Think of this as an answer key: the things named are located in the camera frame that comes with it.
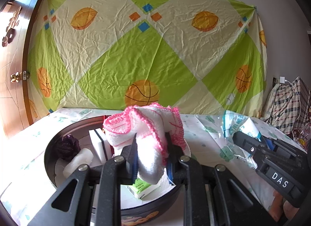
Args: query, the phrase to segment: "white soap bar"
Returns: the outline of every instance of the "white soap bar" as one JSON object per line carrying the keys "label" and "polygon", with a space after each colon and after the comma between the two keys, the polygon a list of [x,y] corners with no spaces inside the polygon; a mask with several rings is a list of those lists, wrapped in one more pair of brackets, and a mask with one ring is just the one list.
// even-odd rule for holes
{"label": "white soap bar", "polygon": [[93,160],[93,153],[87,149],[83,148],[73,159],[72,161],[66,165],[63,175],[65,178],[68,178],[80,165],[87,164],[90,165],[90,163]]}

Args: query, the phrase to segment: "pink-edged towel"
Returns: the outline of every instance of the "pink-edged towel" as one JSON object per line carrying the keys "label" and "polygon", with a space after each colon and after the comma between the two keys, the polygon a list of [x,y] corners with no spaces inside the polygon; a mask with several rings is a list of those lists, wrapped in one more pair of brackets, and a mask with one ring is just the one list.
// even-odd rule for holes
{"label": "pink-edged towel", "polygon": [[186,148],[183,124],[176,107],[162,107],[158,103],[129,106],[104,120],[103,127],[115,155],[132,144],[137,133],[138,177],[150,184],[156,184],[164,172],[168,157],[165,133],[169,132],[174,145]]}

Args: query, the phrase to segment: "plastic bag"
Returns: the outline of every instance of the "plastic bag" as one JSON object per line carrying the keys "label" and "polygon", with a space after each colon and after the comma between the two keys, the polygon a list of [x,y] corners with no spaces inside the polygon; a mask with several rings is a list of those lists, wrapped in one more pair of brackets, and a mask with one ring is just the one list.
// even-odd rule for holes
{"label": "plastic bag", "polygon": [[298,137],[298,145],[305,151],[308,151],[309,142],[311,140],[311,123],[308,122],[301,130]]}
{"label": "plastic bag", "polygon": [[249,167],[256,169],[257,164],[252,155],[233,143],[232,136],[235,132],[241,131],[260,141],[261,134],[248,116],[244,116],[233,111],[226,110],[222,117],[222,131],[226,144],[236,158],[240,158]]}

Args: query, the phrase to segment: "green and yellow blanket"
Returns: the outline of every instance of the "green and yellow blanket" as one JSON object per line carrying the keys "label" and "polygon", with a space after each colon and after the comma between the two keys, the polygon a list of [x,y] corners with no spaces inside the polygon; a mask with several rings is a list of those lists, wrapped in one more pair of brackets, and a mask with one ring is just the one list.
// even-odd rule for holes
{"label": "green and yellow blanket", "polygon": [[43,0],[28,55],[34,120],[60,107],[259,116],[266,41],[235,0]]}

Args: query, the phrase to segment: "door handle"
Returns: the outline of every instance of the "door handle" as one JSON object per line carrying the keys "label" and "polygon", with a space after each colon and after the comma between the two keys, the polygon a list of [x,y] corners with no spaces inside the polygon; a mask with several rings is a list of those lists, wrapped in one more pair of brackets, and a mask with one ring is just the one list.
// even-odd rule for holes
{"label": "door handle", "polygon": [[20,80],[21,78],[20,78],[20,73],[19,72],[17,72],[16,74],[12,74],[11,75],[11,82],[13,83],[13,82],[19,82],[19,80]]}

